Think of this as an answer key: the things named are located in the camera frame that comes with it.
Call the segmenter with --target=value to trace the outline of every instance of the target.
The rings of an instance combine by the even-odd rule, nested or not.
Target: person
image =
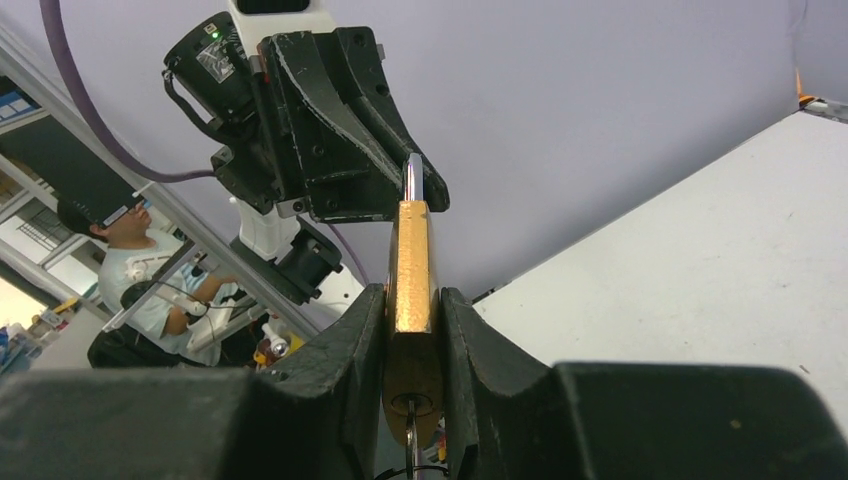
[[[57,208],[59,221],[69,230],[87,235],[108,245],[106,256],[98,273],[98,286],[103,303],[113,313],[121,310],[121,295],[136,282],[129,277],[127,260],[144,254],[172,251],[182,242],[159,230],[151,230],[151,218],[142,204],[136,205],[106,228],[89,221],[76,207],[65,200],[59,200]],[[232,277],[219,278],[210,274],[192,275],[193,267],[186,264],[171,278],[169,285],[190,293],[192,299],[201,302],[221,302],[238,292],[238,285]],[[191,339],[188,329],[189,317],[185,312],[157,296],[145,304],[127,320],[127,323],[140,334],[167,353],[178,354],[183,358],[202,365],[215,366],[221,362],[221,345],[213,345],[199,352],[188,351]],[[234,361],[227,356],[224,340],[223,356],[225,362]]]

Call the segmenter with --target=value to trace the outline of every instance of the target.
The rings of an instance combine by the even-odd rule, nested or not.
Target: black hair
[[[71,202],[59,198],[59,202],[56,206],[56,216],[59,217],[59,221],[68,230],[74,233],[87,235],[95,240],[100,240],[101,242],[106,241],[106,237],[101,237],[100,235],[92,233],[91,226],[94,225],[94,222],[86,218],[86,216],[83,215],[82,212],[80,212],[79,209]]]

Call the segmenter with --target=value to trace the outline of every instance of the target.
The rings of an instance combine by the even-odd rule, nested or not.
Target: gold metallic bar
[[[405,445],[409,401],[415,401],[418,438],[427,443],[442,413],[443,382],[436,345],[439,300],[426,202],[400,202],[392,241],[383,409],[395,440]]]

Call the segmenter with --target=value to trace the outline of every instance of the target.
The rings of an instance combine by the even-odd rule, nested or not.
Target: white tabletop
[[[848,432],[848,125],[795,114],[477,309],[547,364],[783,367]]]

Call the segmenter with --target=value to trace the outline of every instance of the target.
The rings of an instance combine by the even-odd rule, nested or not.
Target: person's arm
[[[231,278],[218,278],[213,275],[209,275],[206,277],[206,280],[197,287],[197,290],[192,292],[188,299],[198,302],[211,302],[212,299],[215,298],[215,295],[218,293],[221,286],[232,281],[233,280]],[[188,330],[188,321],[188,315],[186,315],[180,307],[175,306],[168,312],[168,319],[165,322],[165,328],[162,330],[162,334],[182,335],[186,332],[186,330]]]

